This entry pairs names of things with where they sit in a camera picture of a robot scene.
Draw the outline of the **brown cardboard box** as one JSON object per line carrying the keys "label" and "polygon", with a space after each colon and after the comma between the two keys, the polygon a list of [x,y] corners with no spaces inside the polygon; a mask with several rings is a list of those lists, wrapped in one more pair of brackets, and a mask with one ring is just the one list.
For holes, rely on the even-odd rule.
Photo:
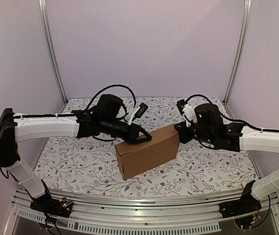
{"label": "brown cardboard box", "polygon": [[152,140],[139,144],[126,142],[115,145],[122,178],[128,180],[176,158],[179,136],[170,124],[150,132]]}

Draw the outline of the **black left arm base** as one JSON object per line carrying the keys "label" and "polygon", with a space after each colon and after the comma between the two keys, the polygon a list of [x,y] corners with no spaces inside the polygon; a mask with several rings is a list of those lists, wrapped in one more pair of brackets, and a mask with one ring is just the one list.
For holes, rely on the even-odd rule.
{"label": "black left arm base", "polygon": [[38,198],[31,197],[32,202],[30,204],[30,208],[39,212],[69,218],[74,205],[73,200],[66,197],[60,199],[52,198],[47,185],[43,180],[41,181],[44,186],[45,193]]}

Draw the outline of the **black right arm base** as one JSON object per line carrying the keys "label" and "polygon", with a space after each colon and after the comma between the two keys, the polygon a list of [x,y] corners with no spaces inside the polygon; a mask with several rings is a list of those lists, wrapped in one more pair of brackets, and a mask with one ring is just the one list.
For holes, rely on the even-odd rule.
{"label": "black right arm base", "polygon": [[229,218],[239,215],[244,215],[251,212],[257,212],[257,215],[250,215],[235,219],[235,225],[241,230],[251,229],[258,218],[259,210],[261,209],[260,201],[253,198],[251,195],[253,184],[255,180],[246,184],[237,200],[222,202],[219,204],[219,212],[222,218]]}

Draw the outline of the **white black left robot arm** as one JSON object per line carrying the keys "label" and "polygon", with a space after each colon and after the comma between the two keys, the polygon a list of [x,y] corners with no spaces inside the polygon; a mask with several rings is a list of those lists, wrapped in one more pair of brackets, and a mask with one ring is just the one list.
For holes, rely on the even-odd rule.
{"label": "white black left robot arm", "polygon": [[151,135],[133,119],[140,118],[147,110],[142,103],[131,112],[118,117],[123,100],[112,94],[100,96],[97,104],[85,110],[74,110],[60,114],[17,114],[6,108],[0,117],[0,167],[5,168],[36,200],[44,212],[55,209],[45,184],[24,162],[18,153],[18,143],[40,138],[73,137],[88,138],[107,134],[131,144],[150,141]]}

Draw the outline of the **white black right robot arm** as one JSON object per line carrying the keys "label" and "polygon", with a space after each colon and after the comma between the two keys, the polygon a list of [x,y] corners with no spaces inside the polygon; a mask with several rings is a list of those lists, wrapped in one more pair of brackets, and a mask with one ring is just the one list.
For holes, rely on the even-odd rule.
{"label": "white black right robot arm", "polygon": [[[182,99],[177,102],[177,107],[185,118],[185,121],[174,125],[181,143],[195,140],[209,144],[214,150],[279,153],[279,130],[250,127],[243,121],[225,124],[218,106],[211,103],[194,108]],[[236,209],[239,213],[247,213],[255,201],[276,191],[279,191],[279,169],[248,183],[241,199],[236,202]]]}

